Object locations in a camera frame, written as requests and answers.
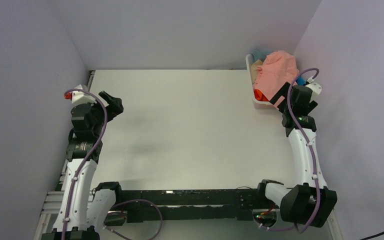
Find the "pink t shirt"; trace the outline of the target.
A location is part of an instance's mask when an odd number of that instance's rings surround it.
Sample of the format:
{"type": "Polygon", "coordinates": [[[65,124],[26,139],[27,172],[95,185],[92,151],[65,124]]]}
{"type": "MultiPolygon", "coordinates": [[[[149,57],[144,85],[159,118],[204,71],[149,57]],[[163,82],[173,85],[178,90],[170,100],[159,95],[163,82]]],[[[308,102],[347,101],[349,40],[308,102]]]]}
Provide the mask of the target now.
{"type": "Polygon", "coordinates": [[[279,50],[267,55],[256,66],[257,76],[253,83],[253,93],[257,101],[268,102],[285,83],[291,83],[299,74],[296,58],[286,51],[279,50]]]}

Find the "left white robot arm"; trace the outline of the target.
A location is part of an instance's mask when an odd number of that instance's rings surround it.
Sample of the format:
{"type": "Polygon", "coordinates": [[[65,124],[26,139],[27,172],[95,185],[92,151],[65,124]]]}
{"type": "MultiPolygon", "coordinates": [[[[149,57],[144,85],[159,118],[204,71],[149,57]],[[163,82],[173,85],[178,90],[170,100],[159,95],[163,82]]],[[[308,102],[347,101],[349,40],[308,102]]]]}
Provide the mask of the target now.
{"type": "Polygon", "coordinates": [[[124,203],[118,182],[98,185],[89,203],[94,173],[102,150],[107,123],[124,111],[122,100],[105,91],[94,95],[82,85],[67,90],[71,101],[72,129],[66,148],[66,180],[61,206],[51,232],[42,240],[98,240],[108,211],[124,203]]]}

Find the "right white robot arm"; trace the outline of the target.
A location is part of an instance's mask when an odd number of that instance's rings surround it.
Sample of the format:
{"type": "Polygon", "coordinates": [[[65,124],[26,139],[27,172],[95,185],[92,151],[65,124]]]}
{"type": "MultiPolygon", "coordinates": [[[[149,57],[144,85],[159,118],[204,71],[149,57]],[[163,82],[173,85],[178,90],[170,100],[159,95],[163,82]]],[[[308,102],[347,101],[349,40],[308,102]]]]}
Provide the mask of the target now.
{"type": "Polygon", "coordinates": [[[295,186],[264,179],[257,187],[256,203],[279,207],[283,221],[321,228],[331,214],[338,197],[324,179],[316,146],[316,122],[309,114],[318,105],[314,100],[322,91],[317,82],[290,86],[286,82],[274,96],[284,99],[278,105],[282,126],[290,143],[295,167],[295,186]]]}

